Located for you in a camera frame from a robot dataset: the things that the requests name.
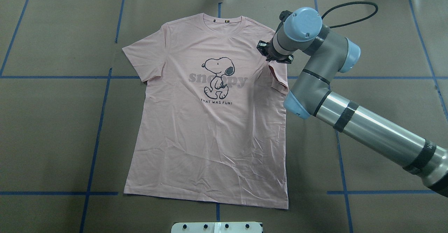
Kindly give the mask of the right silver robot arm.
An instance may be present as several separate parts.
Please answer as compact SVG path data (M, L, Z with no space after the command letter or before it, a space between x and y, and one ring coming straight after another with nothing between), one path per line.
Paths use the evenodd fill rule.
M323 22L309 7L282 11L272 37L259 41L267 61L291 64L296 52L308 56L284 107L307 119L315 117L335 131L371 148L421 179L432 192L447 196L447 149L410 131L335 90L337 74L357 64L360 47Z

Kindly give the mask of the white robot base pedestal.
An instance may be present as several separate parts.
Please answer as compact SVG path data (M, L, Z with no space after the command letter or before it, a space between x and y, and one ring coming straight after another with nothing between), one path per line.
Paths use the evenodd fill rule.
M264 233L262 223L255 221L179 222L171 233Z

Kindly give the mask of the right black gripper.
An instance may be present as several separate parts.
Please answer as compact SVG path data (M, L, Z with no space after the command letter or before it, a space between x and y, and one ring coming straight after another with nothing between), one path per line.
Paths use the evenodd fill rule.
M267 62L275 61L282 64L291 64L294 56L292 54L280 54L274 47L273 42L259 41L257 50L266 58Z

